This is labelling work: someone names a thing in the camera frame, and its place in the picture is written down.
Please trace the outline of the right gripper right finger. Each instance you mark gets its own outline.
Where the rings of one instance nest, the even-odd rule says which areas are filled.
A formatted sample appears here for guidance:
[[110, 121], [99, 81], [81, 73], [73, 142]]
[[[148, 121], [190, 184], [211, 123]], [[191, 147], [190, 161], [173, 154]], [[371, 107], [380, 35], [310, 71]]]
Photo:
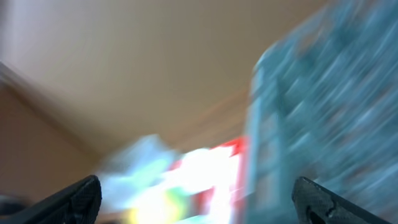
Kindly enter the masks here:
[[292, 201], [300, 224], [390, 224], [306, 177], [296, 179]]

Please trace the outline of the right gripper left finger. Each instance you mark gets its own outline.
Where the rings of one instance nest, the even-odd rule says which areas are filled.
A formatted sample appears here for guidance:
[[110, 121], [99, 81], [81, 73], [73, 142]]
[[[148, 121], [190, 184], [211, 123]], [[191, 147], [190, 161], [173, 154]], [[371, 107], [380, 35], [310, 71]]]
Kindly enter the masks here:
[[96, 175], [69, 185], [33, 204], [1, 196], [1, 224], [94, 224], [102, 201]]

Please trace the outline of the yellow plastic cup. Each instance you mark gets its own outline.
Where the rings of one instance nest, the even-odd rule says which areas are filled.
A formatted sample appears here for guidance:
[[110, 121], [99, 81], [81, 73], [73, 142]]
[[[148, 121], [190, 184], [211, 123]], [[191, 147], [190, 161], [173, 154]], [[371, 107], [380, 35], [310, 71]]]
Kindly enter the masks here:
[[170, 200], [164, 193], [141, 194], [126, 212], [127, 224], [169, 224], [174, 222]]

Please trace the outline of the white napkin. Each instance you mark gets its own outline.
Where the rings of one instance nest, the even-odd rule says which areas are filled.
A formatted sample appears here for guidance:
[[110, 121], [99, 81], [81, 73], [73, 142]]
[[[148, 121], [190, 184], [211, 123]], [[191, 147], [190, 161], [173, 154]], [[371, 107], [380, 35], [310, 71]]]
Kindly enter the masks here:
[[177, 176], [171, 177], [167, 171], [184, 154], [153, 134], [107, 156], [97, 170], [103, 193], [101, 213], [125, 212], [141, 194], [178, 187]]

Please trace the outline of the green plastic bowl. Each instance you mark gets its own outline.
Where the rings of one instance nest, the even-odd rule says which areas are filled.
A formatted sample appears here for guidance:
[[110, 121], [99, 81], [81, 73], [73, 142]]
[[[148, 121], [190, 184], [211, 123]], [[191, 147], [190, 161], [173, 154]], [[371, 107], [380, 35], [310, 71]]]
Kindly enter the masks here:
[[172, 187], [164, 191], [165, 222], [175, 223], [188, 218], [191, 214], [190, 195], [181, 187]]

